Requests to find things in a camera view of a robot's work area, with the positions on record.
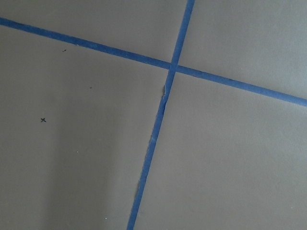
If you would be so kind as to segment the blue tape long strip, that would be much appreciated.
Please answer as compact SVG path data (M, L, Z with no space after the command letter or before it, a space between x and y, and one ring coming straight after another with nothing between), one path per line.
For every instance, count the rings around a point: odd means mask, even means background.
M133 204L132 204L132 207L131 207L131 212L130 212L129 220L128 220L127 227L126 227L126 229L128 229L128 230L134 229L134 226L135 226L138 211L139 211L140 204L141 204L141 201L142 201L143 192L144 192L145 185L146 185L146 182L147 182L147 177L148 177L150 167L151 167L151 163L152 163L152 159L153 159L153 156L154 156L156 143L158 141L159 132L160 132L161 125L162 125L162 122L163 122L165 109L166 109L168 98L169 98L169 95L170 95L170 92L171 92L175 73L176 73L176 70L177 70L177 67L178 67L178 62L179 62L182 47L183 47L183 44L184 44L184 41L185 41L185 37L186 37L186 33L187 33L188 26L189 26L189 22L190 22L190 18L191 18L191 14L192 14L192 11L193 11L194 4L195 4L195 1L188 0L187 4L185 6L185 11L184 11L184 15L183 15L181 25L180 25L180 29L179 29L179 32L178 32L176 45L175 45L174 52L173 52L173 55L172 55L172 59L171 59L171 62L170 62L170 67L168 68L167 78L166 78L165 85L164 85L163 96L161 97L161 100L160 100L160 103L159 103L159 107L158 107L158 111L157 111L157 114L156 114L153 130L152 130L152 133L151 133L150 141L149 141L149 144L148 144L146 156L144 158L142 171L141 171L140 178L139 178L138 188L137 188L136 195L134 197L134 201L133 201Z

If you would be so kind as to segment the blue tape cross strip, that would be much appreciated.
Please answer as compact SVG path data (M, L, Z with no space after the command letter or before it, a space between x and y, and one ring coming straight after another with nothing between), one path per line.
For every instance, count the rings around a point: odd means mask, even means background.
M0 24L2 26L6 26L6 27L9 27L9 28L25 31L25 32L28 32L28 33L32 33L32 34L47 37L47 38L50 38L50 39L54 39L54 40L62 41L62 42L65 42L65 43L73 44L73 45L76 45L76 46L92 49L92 50L95 50L95 51L107 53L107 54L110 54L110 55L122 57L122 58L125 58L125 59L134 60L134 61L141 62L141 63L144 63L144 64L148 64L148 65L151 65L151 66L155 66L155 67L159 67L159 68L163 68L163 69L169 69L169 67L170 67L169 62L165 62L165 61L162 61L162 60L159 60L159 59L155 59L155 58L148 57L148 56L143 56L143 55L136 54L136 53L129 52L129 51L125 51L125 50L122 50L122 49L118 49L118 48L106 46L106 45L103 45L103 44L91 42L91 41L88 41L88 40L80 39L80 38L77 38L77 37L69 36L69 35L66 35L66 34L53 32L53 31L42 29L42 28L39 28L39 27L18 23L18 22L9 20L9 19L1 18ZM190 76L193 76L193 77L197 77L197 78L200 78L200 79L205 79L205 80L208 80L208 81L216 82L216 83L219 83L219 84L227 85L227 86L230 86L230 87L242 89L242 90L245 90L245 91L261 94L261 95L264 95L264 96L268 96L268 97L271 97L271 98L290 102L290 103L293 103L293 104L298 104L298 105L301 105L301 106L307 105L307 100L304 99L304 98L300 98L300 97L296 97L296 96L289 95L289 94L286 94L286 93L270 90L270 89L267 89L267 88L248 84L248 83L237 81L237 80L234 80L234 79L210 74L210 73L203 72L203 71L200 71L200 70L196 70L196 69L192 69L192 68L188 68L188 67L184 67L184 66L178 66L177 69L176 69L176 72L183 73L183 74L186 74L186 75L190 75Z

